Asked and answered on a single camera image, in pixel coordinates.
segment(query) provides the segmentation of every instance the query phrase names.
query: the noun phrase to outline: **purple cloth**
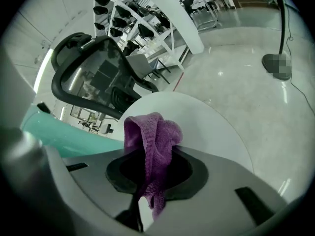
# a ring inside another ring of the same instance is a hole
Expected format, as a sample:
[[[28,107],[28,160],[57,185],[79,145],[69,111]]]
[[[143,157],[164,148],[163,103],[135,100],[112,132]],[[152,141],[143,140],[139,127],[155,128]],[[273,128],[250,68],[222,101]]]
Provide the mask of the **purple cloth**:
[[[128,117],[124,129],[125,147],[143,146],[146,153],[145,181],[138,198],[146,197],[155,219],[165,205],[167,167],[172,161],[172,146],[183,139],[182,131],[175,122],[164,120],[159,113]]]

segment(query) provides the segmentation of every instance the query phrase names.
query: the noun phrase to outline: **glossy floor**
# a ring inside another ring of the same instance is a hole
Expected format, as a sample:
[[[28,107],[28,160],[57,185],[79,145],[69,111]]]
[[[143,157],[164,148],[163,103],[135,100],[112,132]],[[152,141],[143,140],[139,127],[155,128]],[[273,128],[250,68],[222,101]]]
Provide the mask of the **glossy floor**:
[[[208,21],[209,13],[202,11],[194,16],[195,24]],[[201,28],[209,27],[213,22],[202,25]],[[276,9],[260,8],[260,7],[245,7],[235,10],[219,11],[218,24],[215,28],[208,28],[200,31],[200,36],[204,36],[210,31],[217,31],[220,29],[235,29],[239,27],[247,28],[264,28],[281,30],[281,15],[280,11]],[[301,15],[291,7],[285,7],[285,33],[286,38],[291,32],[300,38],[313,42],[313,38],[305,25]],[[178,31],[174,32],[175,46],[185,44],[183,38]],[[171,47],[171,37],[166,38],[165,42]]]
[[[292,201],[308,187],[315,168],[315,116],[303,94],[290,81],[266,73],[261,58],[267,48],[251,45],[215,46],[188,58],[176,92],[193,96],[223,115],[243,139],[255,174]],[[313,64],[293,57],[292,82],[305,89]],[[161,79],[162,90],[173,90]],[[167,71],[163,74],[170,79]],[[315,88],[308,98],[314,106]]]

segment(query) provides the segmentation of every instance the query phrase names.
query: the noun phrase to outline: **lamp base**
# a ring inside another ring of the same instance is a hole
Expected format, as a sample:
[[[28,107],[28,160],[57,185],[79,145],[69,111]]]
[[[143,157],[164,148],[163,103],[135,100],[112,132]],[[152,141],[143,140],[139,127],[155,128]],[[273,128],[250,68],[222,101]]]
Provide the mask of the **lamp base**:
[[[292,76],[292,65],[285,54],[266,54],[262,64],[274,78],[286,81]]]

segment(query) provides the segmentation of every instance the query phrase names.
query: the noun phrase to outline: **white table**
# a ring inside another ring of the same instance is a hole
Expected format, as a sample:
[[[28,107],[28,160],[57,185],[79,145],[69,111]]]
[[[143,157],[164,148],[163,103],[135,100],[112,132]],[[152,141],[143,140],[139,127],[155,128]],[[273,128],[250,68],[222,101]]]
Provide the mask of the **white table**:
[[[183,132],[180,145],[235,161],[253,172],[249,153],[231,124],[207,104],[177,92],[155,92],[133,103],[113,126],[112,139],[124,140],[124,120],[129,116],[159,112],[176,122]]]

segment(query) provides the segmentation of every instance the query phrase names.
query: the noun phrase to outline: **black office chair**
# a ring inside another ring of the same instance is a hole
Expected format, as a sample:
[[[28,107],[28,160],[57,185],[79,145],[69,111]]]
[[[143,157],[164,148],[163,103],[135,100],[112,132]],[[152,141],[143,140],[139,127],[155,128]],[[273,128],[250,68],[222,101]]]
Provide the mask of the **black office chair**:
[[[92,109],[119,119],[141,98],[135,84],[158,91],[151,82],[139,78],[116,42],[102,36],[92,39],[82,32],[65,38],[54,50],[55,70],[52,93],[64,102]]]

